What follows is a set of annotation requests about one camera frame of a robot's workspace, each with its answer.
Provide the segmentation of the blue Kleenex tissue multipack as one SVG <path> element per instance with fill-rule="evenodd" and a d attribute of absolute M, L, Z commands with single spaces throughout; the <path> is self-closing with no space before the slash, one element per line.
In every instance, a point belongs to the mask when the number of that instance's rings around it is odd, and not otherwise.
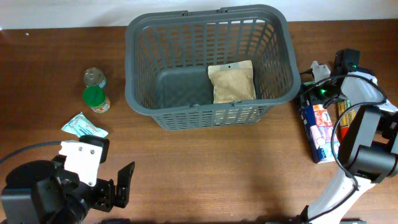
<path fill-rule="evenodd" d="M 331 150 L 333 123 L 328 110 L 322 105 L 299 108 L 314 163 L 334 162 Z"/>

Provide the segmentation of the red spaghetti pack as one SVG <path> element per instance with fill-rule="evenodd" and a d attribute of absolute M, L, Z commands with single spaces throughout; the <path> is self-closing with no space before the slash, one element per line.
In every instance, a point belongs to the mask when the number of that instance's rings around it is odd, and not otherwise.
<path fill-rule="evenodd" d="M 349 100 L 345 100 L 345 101 L 341 101 L 341 102 L 337 103 L 338 116 L 341 116 L 341 114 L 344 111 L 346 111 L 350 106 L 351 106 L 351 102 Z M 340 121 L 340 128 L 339 128 L 339 134 L 340 134 L 341 140 L 344 139 L 355 116 L 356 116 L 356 111 L 350 110 L 342 117 L 342 119 Z"/>

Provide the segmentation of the mint green tissue pack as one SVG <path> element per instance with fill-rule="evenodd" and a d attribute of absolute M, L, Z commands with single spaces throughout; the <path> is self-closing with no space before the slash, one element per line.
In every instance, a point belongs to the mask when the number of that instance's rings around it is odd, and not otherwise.
<path fill-rule="evenodd" d="M 83 113 L 74 116 L 67 124 L 62 127 L 62 131 L 74 134 L 79 138 L 85 135 L 105 138 L 109 134 L 107 131 L 96 127 L 84 116 Z"/>

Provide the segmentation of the beige powder pouch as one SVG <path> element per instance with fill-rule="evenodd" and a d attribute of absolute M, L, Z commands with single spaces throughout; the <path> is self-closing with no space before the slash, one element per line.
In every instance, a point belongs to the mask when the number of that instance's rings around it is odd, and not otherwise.
<path fill-rule="evenodd" d="M 214 104 L 256 99 L 251 60 L 211 65 L 208 78 L 213 84 Z"/>

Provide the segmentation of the grey plastic slatted basket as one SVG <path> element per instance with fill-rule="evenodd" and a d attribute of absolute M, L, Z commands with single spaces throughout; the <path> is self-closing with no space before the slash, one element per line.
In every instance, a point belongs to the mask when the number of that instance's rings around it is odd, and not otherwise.
<path fill-rule="evenodd" d="M 164 129 L 255 123 L 300 89 L 288 23 L 271 6 L 144 14 L 125 41 L 126 101 Z M 208 68 L 244 60 L 253 65 L 254 99 L 214 103 Z"/>

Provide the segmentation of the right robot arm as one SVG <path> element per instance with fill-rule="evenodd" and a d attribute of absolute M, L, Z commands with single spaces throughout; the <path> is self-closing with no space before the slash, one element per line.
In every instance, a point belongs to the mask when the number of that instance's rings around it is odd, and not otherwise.
<path fill-rule="evenodd" d="M 295 102 L 313 159 L 339 169 L 292 223 L 340 223 L 360 196 L 397 175 L 397 107 L 359 56 L 339 50 L 332 70 L 313 62 L 306 71 L 314 81 L 301 85 Z"/>

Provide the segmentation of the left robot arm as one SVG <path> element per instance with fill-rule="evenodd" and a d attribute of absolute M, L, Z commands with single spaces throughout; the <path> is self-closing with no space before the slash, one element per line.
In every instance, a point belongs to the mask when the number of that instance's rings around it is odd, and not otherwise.
<path fill-rule="evenodd" d="M 98 178 L 110 141 L 93 135 L 79 140 L 51 141 L 22 148 L 57 146 L 52 160 L 22 164 L 7 175 L 1 192 L 4 223 L 83 223 L 91 209 L 110 212 L 129 202 L 135 163 L 118 171 L 116 181 Z"/>

